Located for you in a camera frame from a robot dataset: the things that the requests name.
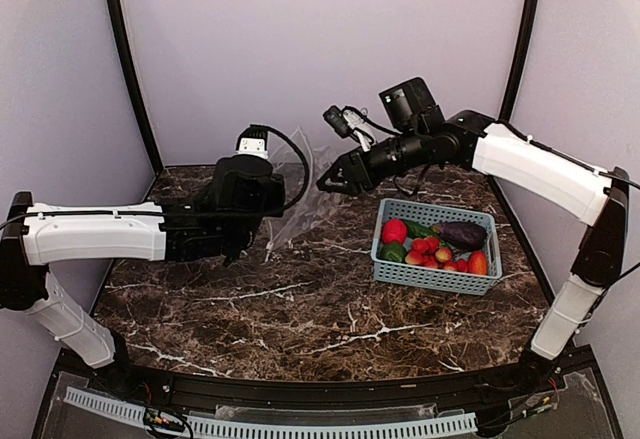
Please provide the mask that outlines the right black frame post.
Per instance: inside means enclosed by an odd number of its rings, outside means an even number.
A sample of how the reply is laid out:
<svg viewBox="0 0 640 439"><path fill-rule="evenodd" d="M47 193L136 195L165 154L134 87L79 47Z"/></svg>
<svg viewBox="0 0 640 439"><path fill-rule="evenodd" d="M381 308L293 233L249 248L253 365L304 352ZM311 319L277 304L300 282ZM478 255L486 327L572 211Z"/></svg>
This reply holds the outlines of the right black frame post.
<svg viewBox="0 0 640 439"><path fill-rule="evenodd" d="M535 24L539 0L523 0L518 34L514 46L511 66L497 116L497 123L509 123L515 108L521 81L524 75L529 46Z"/></svg>

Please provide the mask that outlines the purple toy eggplant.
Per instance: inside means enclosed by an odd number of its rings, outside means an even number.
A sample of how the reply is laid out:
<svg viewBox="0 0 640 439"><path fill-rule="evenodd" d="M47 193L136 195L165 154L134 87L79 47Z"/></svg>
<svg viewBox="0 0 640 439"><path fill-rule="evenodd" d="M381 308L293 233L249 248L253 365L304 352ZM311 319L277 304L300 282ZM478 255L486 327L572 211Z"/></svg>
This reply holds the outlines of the purple toy eggplant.
<svg viewBox="0 0 640 439"><path fill-rule="evenodd" d="M442 240L462 251L479 250L487 239L486 229L473 222L442 222L435 224L432 230Z"/></svg>

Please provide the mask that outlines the clear zip top bag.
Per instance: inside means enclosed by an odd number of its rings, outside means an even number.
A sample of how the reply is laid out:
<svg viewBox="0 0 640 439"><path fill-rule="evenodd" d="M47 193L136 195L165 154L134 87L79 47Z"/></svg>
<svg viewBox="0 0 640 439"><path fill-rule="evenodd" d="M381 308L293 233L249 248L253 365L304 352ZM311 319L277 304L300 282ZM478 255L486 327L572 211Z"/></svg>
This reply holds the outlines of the clear zip top bag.
<svg viewBox="0 0 640 439"><path fill-rule="evenodd" d="M300 189L303 189L304 194L281 218L265 220L269 235L265 261L273 258L278 249L292 248L293 240L298 236L327 223L342 200L341 196L322 192L316 186L316 181L338 158L338 152L327 145L314 146L300 127L290 134L289 139L301 150L309 165L309 184L304 185L303 164L288 145L282 145L270 154L274 171L284 178L286 201L291 201Z"/></svg>

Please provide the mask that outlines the orange red toy mango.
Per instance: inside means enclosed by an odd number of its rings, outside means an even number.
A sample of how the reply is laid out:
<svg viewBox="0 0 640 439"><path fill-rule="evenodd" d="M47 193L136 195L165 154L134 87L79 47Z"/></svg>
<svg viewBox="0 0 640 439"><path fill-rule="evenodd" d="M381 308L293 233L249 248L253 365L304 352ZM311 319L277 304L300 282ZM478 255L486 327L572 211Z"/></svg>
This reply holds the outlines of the orange red toy mango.
<svg viewBox="0 0 640 439"><path fill-rule="evenodd" d="M486 276L488 274L488 260L483 251L474 251L467 261L468 272L475 275Z"/></svg>

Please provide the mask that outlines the light blue plastic basket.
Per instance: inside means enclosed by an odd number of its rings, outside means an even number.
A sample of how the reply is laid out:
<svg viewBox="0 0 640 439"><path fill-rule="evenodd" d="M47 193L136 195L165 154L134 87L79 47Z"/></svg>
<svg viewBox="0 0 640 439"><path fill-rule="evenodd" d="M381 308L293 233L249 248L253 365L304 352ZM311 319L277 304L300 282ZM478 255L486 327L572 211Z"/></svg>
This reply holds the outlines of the light blue plastic basket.
<svg viewBox="0 0 640 439"><path fill-rule="evenodd" d="M439 222L466 221L484 227L487 238L482 251L487 257L488 273L477 275L447 272L384 260L381 256L382 229L391 219L413 220L424 226ZM492 215L481 211L385 198L378 208L370 256L374 264L375 280L436 291L482 296L503 277L496 223Z"/></svg>

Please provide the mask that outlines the red lychee bunch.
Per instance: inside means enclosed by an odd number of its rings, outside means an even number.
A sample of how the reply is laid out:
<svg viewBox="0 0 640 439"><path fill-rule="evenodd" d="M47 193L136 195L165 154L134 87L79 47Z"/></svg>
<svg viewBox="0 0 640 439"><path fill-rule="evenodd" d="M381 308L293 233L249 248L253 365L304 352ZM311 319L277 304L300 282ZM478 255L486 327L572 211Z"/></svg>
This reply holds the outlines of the red lychee bunch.
<svg viewBox="0 0 640 439"><path fill-rule="evenodd" d="M436 237L413 239L404 258L408 265L466 273L468 261Z"/></svg>

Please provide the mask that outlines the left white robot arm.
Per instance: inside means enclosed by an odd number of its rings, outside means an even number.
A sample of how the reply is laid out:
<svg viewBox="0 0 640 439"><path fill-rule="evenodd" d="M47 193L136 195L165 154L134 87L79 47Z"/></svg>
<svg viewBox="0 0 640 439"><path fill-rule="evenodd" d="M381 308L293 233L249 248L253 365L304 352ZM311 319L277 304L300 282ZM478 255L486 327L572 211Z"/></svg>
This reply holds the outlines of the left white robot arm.
<svg viewBox="0 0 640 439"><path fill-rule="evenodd" d="M265 217L284 212L285 183L264 158L219 160L211 181L182 201L87 208L34 203L15 195L1 226L1 306L34 317L120 395L141 386L126 344L96 322L54 277L54 262L139 259L227 263L248 249Z"/></svg>

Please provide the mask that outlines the red toy fruit ball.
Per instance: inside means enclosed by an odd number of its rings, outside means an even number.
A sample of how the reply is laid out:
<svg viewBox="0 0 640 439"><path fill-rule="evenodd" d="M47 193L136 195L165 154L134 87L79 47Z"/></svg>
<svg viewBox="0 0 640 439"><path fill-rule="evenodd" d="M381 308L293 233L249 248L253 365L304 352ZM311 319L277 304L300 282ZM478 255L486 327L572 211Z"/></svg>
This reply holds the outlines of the red toy fruit ball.
<svg viewBox="0 0 640 439"><path fill-rule="evenodd" d="M382 228L381 240L384 245L391 243L403 244L408 237L406 224L399 219L387 221Z"/></svg>

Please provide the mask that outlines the left black frame post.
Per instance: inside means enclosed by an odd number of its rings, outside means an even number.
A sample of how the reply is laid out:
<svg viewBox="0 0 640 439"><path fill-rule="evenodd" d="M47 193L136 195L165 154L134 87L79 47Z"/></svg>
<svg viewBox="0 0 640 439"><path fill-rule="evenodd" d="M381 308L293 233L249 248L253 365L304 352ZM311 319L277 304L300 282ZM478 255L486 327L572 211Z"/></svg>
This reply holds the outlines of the left black frame post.
<svg viewBox="0 0 640 439"><path fill-rule="evenodd" d="M106 0L114 43L137 129L155 176L164 170L134 64L121 0Z"/></svg>

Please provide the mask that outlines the black frame post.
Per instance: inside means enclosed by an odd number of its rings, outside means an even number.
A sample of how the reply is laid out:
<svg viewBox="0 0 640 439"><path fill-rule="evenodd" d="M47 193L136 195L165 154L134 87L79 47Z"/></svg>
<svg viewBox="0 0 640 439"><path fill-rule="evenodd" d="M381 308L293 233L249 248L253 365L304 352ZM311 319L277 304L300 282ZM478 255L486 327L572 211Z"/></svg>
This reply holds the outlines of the black frame post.
<svg viewBox="0 0 640 439"><path fill-rule="evenodd" d="M529 46L535 24L539 0L523 0L518 34L514 46L511 66L497 116L497 123L509 123L515 108L521 81L524 75Z"/></svg>
<svg viewBox="0 0 640 439"><path fill-rule="evenodd" d="M121 0L106 0L114 43L137 129L155 176L164 170L134 64Z"/></svg>

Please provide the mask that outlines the green toy avocado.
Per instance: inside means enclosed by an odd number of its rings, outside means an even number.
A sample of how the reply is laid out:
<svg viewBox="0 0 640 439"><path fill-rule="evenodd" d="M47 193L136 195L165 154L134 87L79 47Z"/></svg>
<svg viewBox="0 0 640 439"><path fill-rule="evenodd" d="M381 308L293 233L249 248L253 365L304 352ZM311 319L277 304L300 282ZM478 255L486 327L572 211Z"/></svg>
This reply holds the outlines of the green toy avocado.
<svg viewBox="0 0 640 439"><path fill-rule="evenodd" d="M382 246L378 258L383 261L403 263L407 255L407 250L402 243L390 242Z"/></svg>

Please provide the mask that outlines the black front rail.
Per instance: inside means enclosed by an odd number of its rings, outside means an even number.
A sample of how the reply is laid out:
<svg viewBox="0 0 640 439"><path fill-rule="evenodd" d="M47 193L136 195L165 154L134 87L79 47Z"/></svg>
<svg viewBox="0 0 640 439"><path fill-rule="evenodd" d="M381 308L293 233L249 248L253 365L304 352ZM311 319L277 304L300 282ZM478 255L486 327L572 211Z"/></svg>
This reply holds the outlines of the black front rail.
<svg viewBox="0 0 640 439"><path fill-rule="evenodd" d="M216 378L169 372L143 366L133 368L151 390L151 403L178 410L212 411L217 406L264 409L365 409L435 404L439 410L486 409L519 394L481 386L499 385L515 375L516 364L494 368L365 382L278 382Z"/></svg>

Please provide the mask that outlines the green toy cucumber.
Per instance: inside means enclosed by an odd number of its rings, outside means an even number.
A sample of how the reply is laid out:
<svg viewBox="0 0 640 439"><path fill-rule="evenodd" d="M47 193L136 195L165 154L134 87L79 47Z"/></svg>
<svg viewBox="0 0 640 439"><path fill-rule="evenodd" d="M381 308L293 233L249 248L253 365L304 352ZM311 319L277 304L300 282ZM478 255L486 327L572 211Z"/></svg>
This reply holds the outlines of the green toy cucumber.
<svg viewBox="0 0 640 439"><path fill-rule="evenodd" d="M438 234L434 232L430 227L425 226L419 222L413 220L403 220L403 223L407 229L407 236L410 239L426 239L429 237L439 238Z"/></svg>

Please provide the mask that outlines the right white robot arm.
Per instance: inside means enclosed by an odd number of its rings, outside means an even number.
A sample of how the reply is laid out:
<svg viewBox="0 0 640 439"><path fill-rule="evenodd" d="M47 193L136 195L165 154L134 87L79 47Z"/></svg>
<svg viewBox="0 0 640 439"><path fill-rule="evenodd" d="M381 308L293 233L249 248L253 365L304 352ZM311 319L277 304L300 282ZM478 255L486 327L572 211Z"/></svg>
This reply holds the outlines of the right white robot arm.
<svg viewBox="0 0 640 439"><path fill-rule="evenodd" d="M560 355L605 292L625 275L627 172L586 164L475 111L447 119L421 77L379 97L395 134L341 155L317 181L319 190L357 196L412 168L452 164L518 185L586 225L569 277L527 347L531 355L510 372L517 391L534 391L549 375L547 361Z"/></svg>

